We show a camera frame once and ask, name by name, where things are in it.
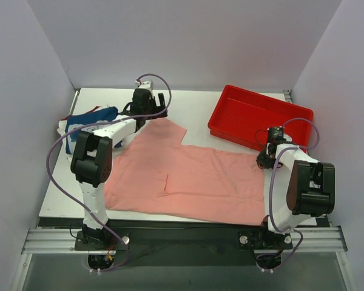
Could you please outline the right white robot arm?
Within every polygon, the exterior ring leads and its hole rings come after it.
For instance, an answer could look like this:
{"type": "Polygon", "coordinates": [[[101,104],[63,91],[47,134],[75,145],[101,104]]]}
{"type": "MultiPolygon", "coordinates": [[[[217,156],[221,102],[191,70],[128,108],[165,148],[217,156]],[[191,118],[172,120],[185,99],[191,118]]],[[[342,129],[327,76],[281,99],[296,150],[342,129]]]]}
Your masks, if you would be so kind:
{"type": "Polygon", "coordinates": [[[265,205],[267,226],[257,242],[271,247],[278,233],[288,233],[302,222],[332,213],[335,206],[335,167],[310,157],[292,142],[284,127],[267,129],[266,144],[256,158],[258,168],[271,169],[265,205]]]}

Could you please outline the pink t shirt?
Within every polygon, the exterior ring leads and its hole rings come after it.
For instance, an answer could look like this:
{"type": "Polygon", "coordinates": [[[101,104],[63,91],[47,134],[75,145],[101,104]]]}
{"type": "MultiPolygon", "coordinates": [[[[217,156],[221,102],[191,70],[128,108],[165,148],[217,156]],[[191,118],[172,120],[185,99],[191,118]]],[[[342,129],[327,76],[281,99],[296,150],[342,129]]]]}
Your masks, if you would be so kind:
{"type": "Polygon", "coordinates": [[[184,145],[185,134],[168,119],[148,123],[114,159],[105,186],[106,207],[260,225],[265,177],[255,157],[184,145]]]}

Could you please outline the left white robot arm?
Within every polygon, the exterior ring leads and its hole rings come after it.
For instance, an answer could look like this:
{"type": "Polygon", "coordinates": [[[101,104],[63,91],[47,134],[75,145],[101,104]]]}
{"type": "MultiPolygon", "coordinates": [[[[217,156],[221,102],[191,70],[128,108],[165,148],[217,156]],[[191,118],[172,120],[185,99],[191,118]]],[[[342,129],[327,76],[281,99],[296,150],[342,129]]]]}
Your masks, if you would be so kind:
{"type": "Polygon", "coordinates": [[[140,85],[133,92],[121,113],[111,125],[103,125],[92,132],[81,130],[77,136],[70,165],[83,194],[85,217],[83,236],[98,250],[110,244],[112,234],[107,230],[104,186],[112,172],[113,148],[124,138],[139,131],[146,121],[167,116],[164,95],[157,97],[149,85],[140,85]]]}

